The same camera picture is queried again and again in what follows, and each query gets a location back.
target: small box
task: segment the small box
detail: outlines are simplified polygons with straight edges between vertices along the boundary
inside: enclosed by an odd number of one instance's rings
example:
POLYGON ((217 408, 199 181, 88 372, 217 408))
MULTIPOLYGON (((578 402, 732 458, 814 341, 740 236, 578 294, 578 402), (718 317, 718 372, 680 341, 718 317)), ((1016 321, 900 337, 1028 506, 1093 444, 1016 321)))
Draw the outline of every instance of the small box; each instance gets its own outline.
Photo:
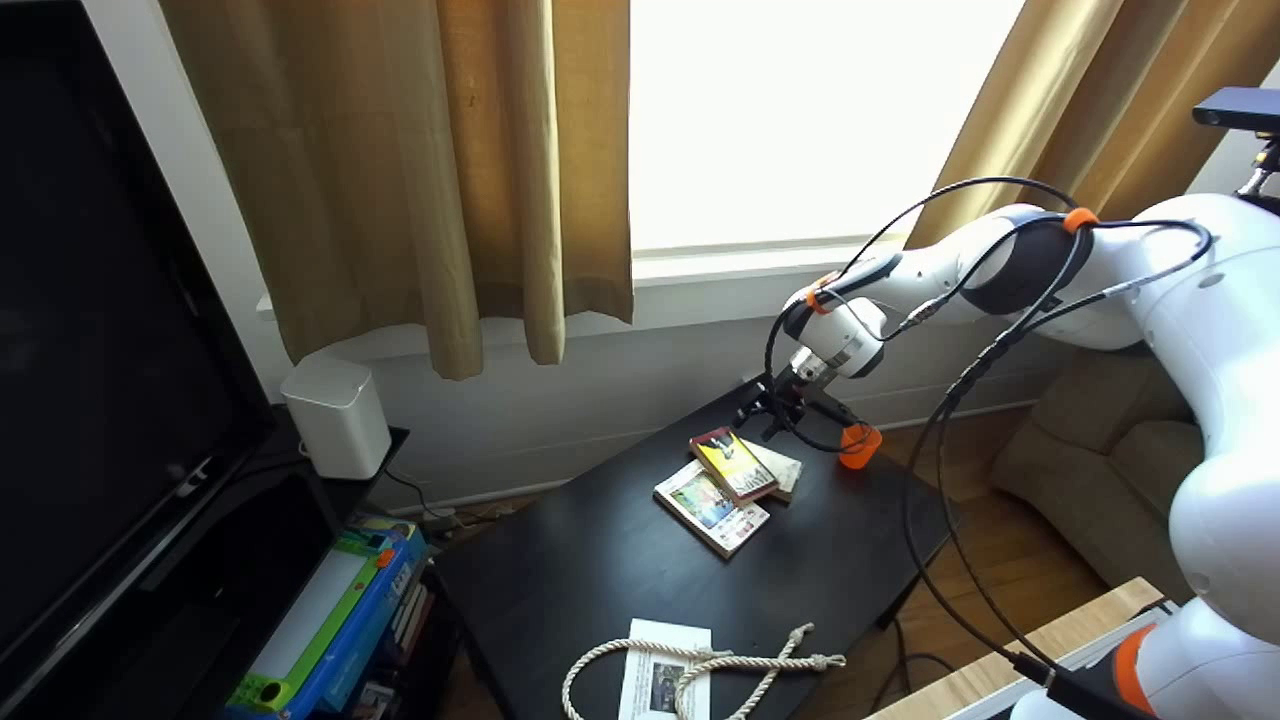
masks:
POLYGON ((372 480, 393 449, 393 426, 367 364, 309 357, 283 380, 283 399, 324 480, 372 480))

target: television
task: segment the television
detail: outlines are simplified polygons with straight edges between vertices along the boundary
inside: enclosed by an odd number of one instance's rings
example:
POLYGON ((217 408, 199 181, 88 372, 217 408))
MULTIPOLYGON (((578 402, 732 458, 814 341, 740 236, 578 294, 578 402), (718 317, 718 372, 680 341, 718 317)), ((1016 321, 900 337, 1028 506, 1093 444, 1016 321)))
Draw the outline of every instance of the television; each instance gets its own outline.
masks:
POLYGON ((191 552, 270 426, 82 7, 0 0, 0 715, 191 552))

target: white wall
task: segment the white wall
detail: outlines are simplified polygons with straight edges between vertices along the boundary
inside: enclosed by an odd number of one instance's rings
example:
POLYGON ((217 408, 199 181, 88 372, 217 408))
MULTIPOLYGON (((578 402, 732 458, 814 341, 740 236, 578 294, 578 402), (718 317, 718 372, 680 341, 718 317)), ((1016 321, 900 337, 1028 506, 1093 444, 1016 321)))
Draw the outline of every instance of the white wall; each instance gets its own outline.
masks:
MULTIPOLYGON (((150 0, 88 0, 88 7, 231 324, 274 395, 286 357, 262 304, 242 217, 162 14, 150 0)), ((1234 187, 1234 169, 1229 169, 1234 156, 1239 149, 1229 149, 1203 182, 1223 181, 1234 187)), ((557 369, 529 361, 514 324, 488 321, 488 369, 464 382, 448 382, 429 369, 418 327, 367 332, 331 350, 367 361, 386 421, 410 431, 393 466, 433 501, 454 504, 569 480, 759 372, 766 313, 808 281, 757 275, 639 288, 630 327, 599 317, 571 321, 569 361, 557 369)), ((872 380, 839 382, 839 395, 878 423, 920 421, 990 332, 990 321, 931 324, 909 337, 872 380)), ((1068 348, 1028 341, 995 364, 968 408, 1033 399, 1068 357, 1068 348)), ((377 494, 382 504, 407 501, 394 483, 381 483, 377 494)))

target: window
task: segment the window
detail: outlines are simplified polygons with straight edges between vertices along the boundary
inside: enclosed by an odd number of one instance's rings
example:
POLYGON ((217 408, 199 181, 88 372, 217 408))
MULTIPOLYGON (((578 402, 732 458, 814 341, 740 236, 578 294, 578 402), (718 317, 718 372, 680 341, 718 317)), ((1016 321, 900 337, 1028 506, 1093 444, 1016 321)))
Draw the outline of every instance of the window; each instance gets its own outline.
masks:
POLYGON ((637 0, 637 256, 847 256, 934 182, 1016 10, 1018 0, 637 0))

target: wooden floor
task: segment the wooden floor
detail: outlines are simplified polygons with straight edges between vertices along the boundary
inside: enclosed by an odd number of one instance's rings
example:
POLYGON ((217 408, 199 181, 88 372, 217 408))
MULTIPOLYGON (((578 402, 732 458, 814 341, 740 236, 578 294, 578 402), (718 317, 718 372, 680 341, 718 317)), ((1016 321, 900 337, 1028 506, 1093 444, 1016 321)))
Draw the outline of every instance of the wooden floor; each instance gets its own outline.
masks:
MULTIPOLYGON (((940 473, 920 463, 915 473, 929 480, 940 480, 955 506, 955 542, 968 552, 971 567, 981 570, 988 595, 1002 609, 1002 616, 1033 632, 1068 609, 1098 595, 1102 586, 1093 578, 1093 570, 1081 563, 1081 557, 1024 504, 1001 494, 988 488, 988 463, 1013 435, 1024 413, 988 413, 971 421, 955 421, 947 426, 947 449, 940 473)), ((915 431, 888 431, 884 453, 896 458, 909 458, 915 431)), ((931 584, 940 595, 982 636, 1013 640, 1002 624, 988 612, 974 584, 962 575, 962 563, 955 558, 955 542, 931 563, 931 584)), ((944 676, 944 664, 968 664, 982 655, 988 646, 971 640, 947 612, 931 598, 931 592, 920 584, 913 598, 900 612, 902 646, 913 653, 909 683, 888 683, 884 703, 944 676)), ((443 696, 443 720, 497 720, 497 703, 488 701, 485 683, 467 666, 467 655, 454 659, 451 683, 443 696)), ((833 703, 819 703, 819 712, 808 712, 814 720, 836 715, 861 715, 839 712, 833 703)))

